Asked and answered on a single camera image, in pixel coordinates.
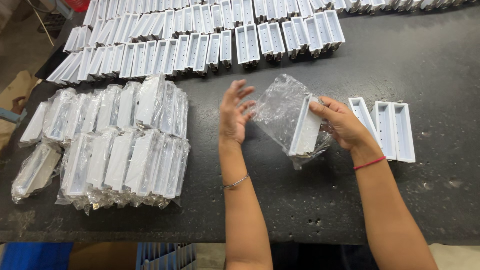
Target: black work surface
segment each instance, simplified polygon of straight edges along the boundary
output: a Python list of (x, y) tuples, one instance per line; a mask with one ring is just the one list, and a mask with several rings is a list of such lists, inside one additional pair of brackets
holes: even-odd
[[(258, 98), (286, 73), (313, 93), (342, 102), (364, 97), (409, 104), (417, 162), (390, 162), (400, 193), (429, 243), (480, 245), (480, 6), (438, 12), (347, 15), (347, 42), (311, 60), (267, 63), (254, 70), (236, 64), (206, 78), (179, 76), (188, 94), (187, 137), (192, 145), (181, 207), (112, 207), (86, 216), (55, 205), (59, 177), (36, 196), (15, 205), (10, 189), (34, 147), (18, 148), (39, 102), (58, 87), (42, 82), (26, 106), (29, 115), (3, 154), (0, 241), (225, 242), (225, 206), (217, 156), (218, 107), (234, 79), (246, 78)], [(60, 38), (66, 36), (63, 30)], [(78, 92), (111, 82), (81, 84)], [(281, 148), (255, 124), (247, 124), (243, 153), (272, 242), (366, 243), (362, 204), (349, 154), (338, 144), (295, 171)]]

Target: forearm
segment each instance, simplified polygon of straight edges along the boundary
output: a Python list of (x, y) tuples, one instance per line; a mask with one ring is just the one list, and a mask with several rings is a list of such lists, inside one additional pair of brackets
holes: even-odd
[[(245, 177), (247, 169), (240, 144), (220, 141), (218, 148), (223, 185)], [(224, 194), (227, 265), (270, 269), (272, 258), (267, 228), (250, 177), (225, 189)]]
[[(351, 151), (355, 166), (383, 156), (370, 140)], [(437, 269), (423, 235), (408, 211), (386, 160), (356, 171), (368, 242), (386, 269)]]

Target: cable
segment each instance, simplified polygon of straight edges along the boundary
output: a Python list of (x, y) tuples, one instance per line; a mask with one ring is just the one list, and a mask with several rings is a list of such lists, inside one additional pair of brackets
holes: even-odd
[(53, 4), (53, 9), (52, 10), (41, 10), (39, 9), (38, 7), (32, 5), (32, 3), (30, 2), (30, 0), (24, 0), (25, 3), (27, 3), (29, 6), (31, 6), (34, 10), (36, 11), (39, 11), (39, 12), (42, 12), (42, 13), (52, 13), (54, 11), (57, 10), (57, 0), (55, 0), (55, 3)]
[[(33, 7), (32, 3), (30, 3), (30, 0), (25, 0), (25, 1), (27, 1), (27, 2)], [(40, 23), (42, 24), (43, 29), (45, 30), (45, 33), (47, 34), (48, 39), (50, 40), (50, 43), (52, 44), (52, 46), (55, 46), (55, 45), (53, 45), (53, 41), (52, 41), (52, 39), (50, 38), (50, 35), (48, 34), (47, 28), (46, 28), (45, 25), (43, 24), (42, 18), (40, 18), (40, 15), (38, 15), (38, 12), (36, 12), (36, 9), (33, 9), (33, 11), (35, 11), (36, 16), (37, 16), (38, 19), (40, 20)]]

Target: red string bracelet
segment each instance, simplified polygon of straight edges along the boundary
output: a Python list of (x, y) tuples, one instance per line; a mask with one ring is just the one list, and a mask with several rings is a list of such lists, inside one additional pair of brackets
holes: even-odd
[(353, 169), (354, 169), (354, 170), (358, 170), (358, 169), (363, 168), (363, 167), (366, 167), (366, 166), (368, 166), (368, 165), (377, 163), (377, 162), (379, 162), (379, 161), (381, 161), (381, 160), (383, 160), (383, 159), (386, 159), (386, 156), (383, 156), (383, 157), (381, 157), (381, 158), (379, 158), (379, 159), (377, 159), (377, 160), (374, 160), (374, 161), (370, 161), (370, 162), (365, 163), (365, 164), (363, 164), (363, 165), (360, 165), (360, 166), (357, 166), (357, 167), (353, 167)]

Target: person's hand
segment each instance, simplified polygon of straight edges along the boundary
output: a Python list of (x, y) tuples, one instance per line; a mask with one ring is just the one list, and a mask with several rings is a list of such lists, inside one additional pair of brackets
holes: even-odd
[(12, 109), (10, 111), (16, 114), (22, 114), (22, 111), (24, 110), (24, 107), (25, 107), (25, 102), (22, 103), (21, 105), (18, 102), (25, 98), (26, 97), (18, 97), (12, 100)]
[(351, 151), (356, 146), (374, 142), (367, 128), (345, 104), (329, 97), (318, 97), (318, 99), (325, 105), (310, 102), (310, 110), (332, 123), (332, 136), (343, 149)]
[(245, 124), (252, 117), (252, 114), (243, 115), (243, 112), (249, 106), (255, 104), (255, 101), (249, 100), (237, 106), (244, 97), (255, 90), (253, 86), (242, 89), (246, 82), (246, 80), (233, 81), (223, 95), (220, 105), (220, 126), (218, 128), (221, 143), (233, 141), (240, 145), (245, 139)]

